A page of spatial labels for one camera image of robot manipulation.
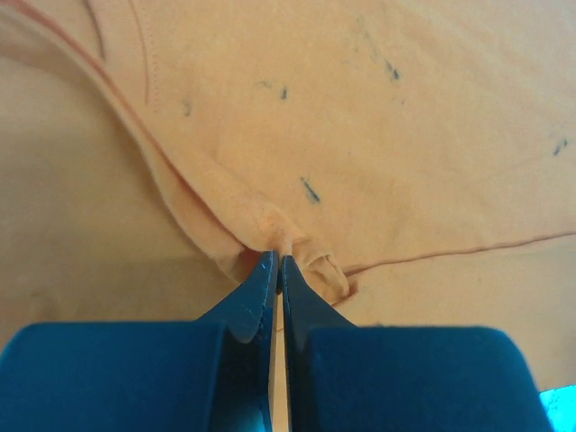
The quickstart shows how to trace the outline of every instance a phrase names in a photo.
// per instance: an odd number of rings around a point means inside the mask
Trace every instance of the peach cloth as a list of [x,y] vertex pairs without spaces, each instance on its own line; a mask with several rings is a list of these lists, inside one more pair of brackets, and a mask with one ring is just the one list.
[[566,0],[0,0],[2,341],[195,318],[232,286],[212,262],[237,283],[274,248],[358,324],[498,327],[541,388],[576,382],[574,23]]

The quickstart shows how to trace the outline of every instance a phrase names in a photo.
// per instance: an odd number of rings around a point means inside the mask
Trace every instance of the crumpled fabric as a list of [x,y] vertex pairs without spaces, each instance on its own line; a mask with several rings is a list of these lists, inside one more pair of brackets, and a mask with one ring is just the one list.
[[[358,324],[498,327],[541,388],[574,383],[575,15],[565,1],[0,0],[0,176],[36,179],[4,187],[3,243],[44,212],[29,233],[69,251],[26,268],[55,274],[70,251],[77,282],[120,266],[126,316],[150,315],[134,268],[181,258],[177,294],[151,312],[166,319],[216,301],[212,263],[238,283],[276,249]],[[31,168],[50,158],[65,190]],[[25,256],[6,246],[0,266]],[[188,260],[202,289],[186,290]],[[68,305],[48,282],[20,295],[26,277],[4,284],[10,322],[43,302],[50,319],[119,313],[104,306],[120,288],[83,314],[93,285]],[[186,298],[195,310],[170,306]]]

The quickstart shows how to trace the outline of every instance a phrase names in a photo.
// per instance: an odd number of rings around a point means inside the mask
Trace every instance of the ink mark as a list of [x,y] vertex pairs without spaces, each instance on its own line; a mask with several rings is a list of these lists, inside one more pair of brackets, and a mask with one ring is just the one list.
[[558,156],[560,151],[566,147],[568,147],[568,140],[566,138],[561,139],[560,142],[558,142],[558,144],[556,144],[556,147],[554,148],[553,155]]
[[388,73],[390,74],[390,80],[391,81],[398,81],[401,78],[400,72],[398,72],[398,69],[396,67],[394,67],[392,65],[392,63],[388,60],[386,60],[386,69],[388,70]]
[[361,38],[366,42],[367,47],[369,49],[370,60],[374,64],[378,63],[378,59],[380,57],[380,50],[378,49],[376,43],[373,41],[370,32],[365,27],[365,19],[363,15],[360,15],[358,18],[356,18],[355,34],[356,34],[356,40],[354,46],[354,53],[358,52],[357,36],[361,36]]
[[312,186],[310,186],[310,184],[308,183],[308,181],[304,177],[300,177],[300,181],[302,182],[302,184],[306,188],[306,194],[308,195],[308,199],[310,200],[310,202],[312,204],[318,204],[320,202],[320,197],[318,196],[316,191],[314,191],[314,189],[312,189]]
[[272,84],[270,84],[269,81],[258,81],[257,83],[255,83],[255,86],[262,86],[262,87],[266,87],[266,88],[272,88]]
[[183,101],[182,105],[184,106],[184,116],[190,117],[190,114],[192,114],[192,104],[189,101]]

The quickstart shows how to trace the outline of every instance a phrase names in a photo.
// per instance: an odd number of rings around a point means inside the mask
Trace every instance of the stitching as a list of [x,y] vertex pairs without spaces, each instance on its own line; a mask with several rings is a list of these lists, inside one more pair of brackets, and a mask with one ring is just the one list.
[[[39,12],[33,6],[30,6],[29,4],[27,4],[24,0],[0,0],[0,5],[11,6],[18,13],[20,13],[24,16],[27,16],[31,20],[35,21],[38,25],[51,31],[56,36],[58,36],[60,39],[62,39],[68,45],[68,47],[71,48],[83,61],[85,61],[88,64],[88,66],[90,66],[93,69],[93,71],[103,80],[103,82],[110,89],[111,93],[118,100],[118,103],[122,106],[122,108],[124,110],[126,110],[126,113],[131,117],[131,119],[134,121],[136,126],[141,130],[142,134],[157,149],[159,154],[162,155],[162,157],[164,158],[166,163],[174,170],[174,172],[177,173],[176,168],[168,160],[164,151],[162,151],[162,148],[160,147],[160,144],[158,143],[158,141],[154,138],[154,136],[152,135],[150,130],[142,122],[141,118],[136,114],[132,105],[124,97],[124,94],[122,93],[120,88],[114,83],[112,78],[106,73],[106,71],[102,68],[100,63],[95,58],[93,58],[90,55],[90,53],[85,51],[82,48],[82,46],[76,40],[70,38],[70,36],[56,22],[51,20],[49,17],[47,17],[43,13]],[[464,249],[464,250],[435,252],[435,253],[430,253],[430,254],[426,254],[426,255],[413,256],[413,257],[396,259],[396,260],[383,260],[383,261],[380,261],[380,262],[375,263],[375,264],[365,265],[363,267],[360,267],[360,268],[357,268],[354,270],[350,270],[348,272],[344,272],[344,275],[346,277],[349,277],[352,275],[357,275],[363,271],[369,270],[369,269],[377,267],[377,266],[389,266],[389,265],[393,265],[393,264],[410,263],[410,262],[420,261],[420,260],[429,259],[429,258],[433,258],[433,257],[450,257],[450,256],[473,255],[473,254],[477,254],[477,253],[481,253],[481,252],[488,252],[491,250],[518,248],[521,246],[539,243],[539,242],[543,242],[543,241],[547,241],[547,240],[551,240],[551,239],[560,239],[560,238],[571,237],[571,236],[576,236],[576,231],[567,231],[567,232],[560,233],[560,234],[540,236],[540,237],[535,237],[535,238],[531,238],[528,240],[520,240],[517,242],[499,243],[499,244],[488,246],[488,247],[476,247],[476,248]],[[339,305],[342,302],[345,302],[346,300],[348,300],[349,298],[350,297],[348,297],[347,299],[344,299],[342,301],[338,301],[338,302],[334,303],[333,306]]]
[[150,87],[150,79],[152,85],[152,111],[154,113],[158,112],[158,56],[156,53],[156,42],[154,37],[152,36],[152,32],[150,31],[150,22],[148,18],[148,14],[144,7],[144,3],[139,3],[139,11],[142,15],[142,21],[144,25],[141,25],[141,21],[139,19],[136,5],[134,4],[133,0],[128,0],[130,4],[130,8],[136,17],[136,21],[138,23],[138,33],[142,43],[142,54],[144,55],[144,62],[145,62],[145,74],[146,74],[146,88],[145,88],[145,102],[146,104],[149,103],[149,87]]
[[98,53],[103,61],[106,61],[106,50],[104,49],[104,39],[102,37],[102,31],[100,30],[100,24],[98,23],[98,19],[96,18],[96,14],[92,5],[90,4],[90,0],[82,0],[82,5],[88,11],[88,15],[90,16],[90,21],[94,26],[94,30],[96,31],[96,38],[98,39]]
[[132,10],[132,14],[134,15],[134,20],[136,20],[136,27],[138,28],[140,47],[142,49],[142,57],[144,58],[144,104],[148,105],[149,93],[150,93],[149,90],[150,79],[149,79],[149,67],[148,67],[148,51],[146,48],[147,44],[144,41],[144,32],[142,31],[140,18],[138,17],[138,13],[136,12],[136,6],[132,2],[132,0],[128,0],[128,5],[130,5],[130,9]]
[[345,277],[350,277],[353,275],[357,275],[359,273],[365,272],[366,270],[370,270],[374,267],[379,266],[391,266],[394,264],[404,264],[404,263],[413,263],[415,261],[422,261],[425,259],[436,258],[436,257],[458,257],[458,256],[466,256],[466,255],[474,255],[479,254],[481,252],[489,252],[492,250],[501,250],[501,249],[512,249],[512,248],[519,248],[522,246],[532,245],[534,243],[540,243],[547,240],[553,239],[561,239],[564,237],[576,236],[576,231],[567,231],[560,234],[552,234],[548,236],[539,236],[534,237],[526,240],[520,240],[516,242],[509,242],[509,243],[497,243],[495,245],[484,246],[484,247],[473,247],[470,249],[462,249],[462,250],[446,250],[446,251],[437,251],[437,252],[430,252],[428,254],[418,255],[418,256],[411,256],[408,258],[401,258],[401,259],[386,259],[383,261],[379,261],[374,264],[364,265],[354,270],[348,270],[344,272]]

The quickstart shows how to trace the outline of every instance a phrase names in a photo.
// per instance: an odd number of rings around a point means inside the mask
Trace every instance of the light blue object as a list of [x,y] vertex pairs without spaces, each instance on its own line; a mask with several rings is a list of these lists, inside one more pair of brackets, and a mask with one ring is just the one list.
[[556,432],[576,432],[576,385],[543,391],[540,400]]

